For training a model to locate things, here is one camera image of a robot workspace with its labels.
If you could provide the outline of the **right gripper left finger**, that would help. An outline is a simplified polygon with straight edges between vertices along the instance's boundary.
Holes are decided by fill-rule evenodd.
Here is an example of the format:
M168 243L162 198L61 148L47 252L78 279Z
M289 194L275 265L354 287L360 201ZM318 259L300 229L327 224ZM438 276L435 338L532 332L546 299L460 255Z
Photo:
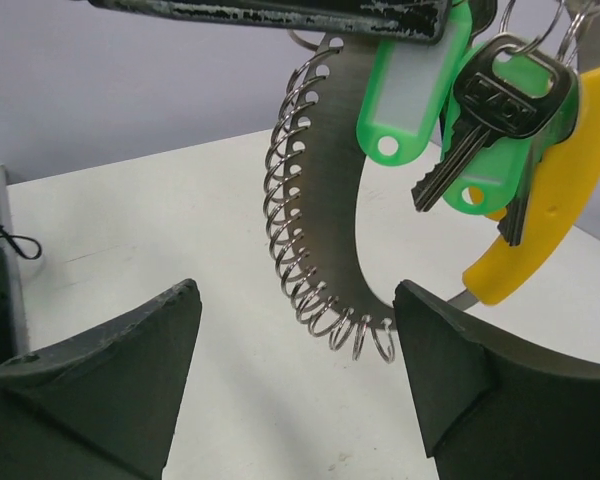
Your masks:
M161 478L201 314L186 279L0 364L0 479Z

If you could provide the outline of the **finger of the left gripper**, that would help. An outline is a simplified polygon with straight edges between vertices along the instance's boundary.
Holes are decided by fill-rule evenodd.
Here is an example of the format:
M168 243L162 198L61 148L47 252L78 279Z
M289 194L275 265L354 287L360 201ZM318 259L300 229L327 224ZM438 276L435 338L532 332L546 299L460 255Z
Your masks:
M302 30L435 44L453 3L441 1L89 0L99 9L182 22Z

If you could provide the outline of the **green tag key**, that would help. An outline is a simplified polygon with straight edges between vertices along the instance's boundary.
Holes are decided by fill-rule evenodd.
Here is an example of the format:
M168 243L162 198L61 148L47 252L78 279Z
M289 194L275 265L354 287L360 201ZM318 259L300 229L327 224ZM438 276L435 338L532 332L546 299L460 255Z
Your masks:
M454 1L433 45L383 40L356 125L362 151L383 166L416 160L426 149L472 33L466 1Z
M500 33L485 42L458 73L452 98L460 113L451 125L449 149L411 190L418 212L429 211L480 151L502 138L523 140L538 134L578 84L571 67L538 50L523 57L549 75L543 95L529 95L498 76L493 69L497 56L522 45L520 37Z

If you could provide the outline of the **metal keyring with yellow handle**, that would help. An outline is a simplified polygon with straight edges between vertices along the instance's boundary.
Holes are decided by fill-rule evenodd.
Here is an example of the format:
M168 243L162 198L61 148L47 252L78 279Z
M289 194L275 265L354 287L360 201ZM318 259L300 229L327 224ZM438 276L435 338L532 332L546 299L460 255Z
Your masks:
M332 350L396 356L393 308L356 242L366 165L399 173L442 134L408 206L494 217L451 304L509 297L600 180L600 1L561 1L530 38L493 1L455 1L432 45L326 34L291 75L265 156L268 251L297 321Z

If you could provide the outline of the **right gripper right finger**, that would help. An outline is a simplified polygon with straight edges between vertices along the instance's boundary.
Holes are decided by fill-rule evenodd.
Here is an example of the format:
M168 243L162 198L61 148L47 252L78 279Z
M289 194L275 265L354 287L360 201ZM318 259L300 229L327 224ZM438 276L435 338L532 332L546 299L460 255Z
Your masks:
M393 301L424 451L442 479L600 479L600 364L460 311Z

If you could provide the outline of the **yellow tag key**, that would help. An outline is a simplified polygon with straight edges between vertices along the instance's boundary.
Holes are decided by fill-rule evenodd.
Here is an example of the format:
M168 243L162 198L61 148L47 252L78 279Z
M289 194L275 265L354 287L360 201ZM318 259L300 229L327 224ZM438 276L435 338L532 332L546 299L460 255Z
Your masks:
M499 234L510 247L518 247L522 243L532 182L536 165L541 159L542 155L530 149L512 200L505 208L484 214L484 217L498 222Z

